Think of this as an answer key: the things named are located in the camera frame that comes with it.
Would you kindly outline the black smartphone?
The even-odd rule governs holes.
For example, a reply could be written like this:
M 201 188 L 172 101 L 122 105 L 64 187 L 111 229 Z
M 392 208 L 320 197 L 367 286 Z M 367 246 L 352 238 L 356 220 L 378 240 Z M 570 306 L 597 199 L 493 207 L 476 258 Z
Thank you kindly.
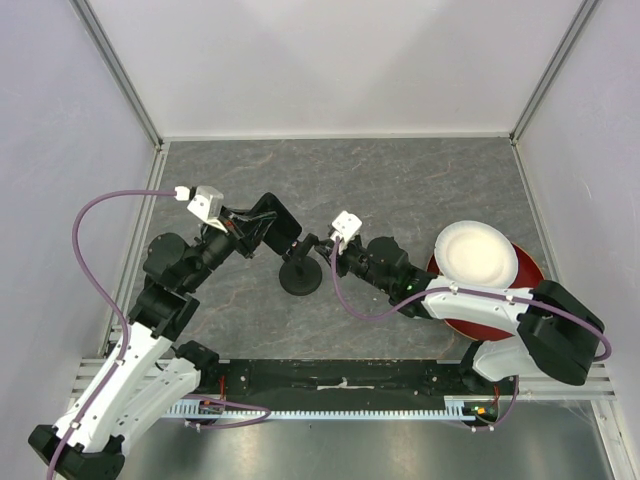
M 262 242 L 276 254 L 282 256 L 298 240 L 302 226 L 275 194 L 265 193 L 257 203 L 262 202 L 269 204 L 275 216 L 274 223 Z

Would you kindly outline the black phone stand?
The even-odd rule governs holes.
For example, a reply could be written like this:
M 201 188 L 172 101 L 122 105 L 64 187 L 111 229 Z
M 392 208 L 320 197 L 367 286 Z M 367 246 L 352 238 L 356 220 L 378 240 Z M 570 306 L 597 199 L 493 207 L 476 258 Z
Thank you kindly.
M 279 270 L 281 287 L 294 296 L 310 295 L 319 288 L 323 279 L 320 264 L 309 256 L 311 250 L 299 248 L 301 241 L 294 242 L 282 255 L 283 264 Z

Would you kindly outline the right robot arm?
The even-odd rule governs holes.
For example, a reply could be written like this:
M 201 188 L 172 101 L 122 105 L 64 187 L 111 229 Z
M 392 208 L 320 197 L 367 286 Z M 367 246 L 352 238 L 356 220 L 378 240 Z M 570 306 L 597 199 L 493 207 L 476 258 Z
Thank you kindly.
M 555 281 L 534 288 L 459 283 L 414 266 L 392 237 L 364 245 L 359 237 L 345 241 L 333 234 L 314 249 L 329 264 L 334 283 L 352 274 L 387 294 L 393 312 L 502 332 L 499 340 L 480 338 L 468 348 L 457 377 L 469 393 L 535 372 L 581 386 L 592 364 L 612 354 L 604 323 Z

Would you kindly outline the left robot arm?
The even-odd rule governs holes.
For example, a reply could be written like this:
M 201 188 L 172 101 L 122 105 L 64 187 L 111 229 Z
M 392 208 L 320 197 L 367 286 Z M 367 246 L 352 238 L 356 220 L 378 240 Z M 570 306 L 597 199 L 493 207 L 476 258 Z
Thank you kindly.
M 208 393 L 219 382 L 218 355 L 189 342 L 146 387 L 140 384 L 188 325 L 196 289 L 234 252 L 249 258 L 282 215 L 264 195 L 248 211 L 211 209 L 193 199 L 202 227 L 193 243 L 164 233 L 149 245 L 144 288 L 122 335 L 84 393 L 52 425 L 38 425 L 29 444 L 47 465 L 47 478 L 115 479 L 140 438 L 180 399 Z

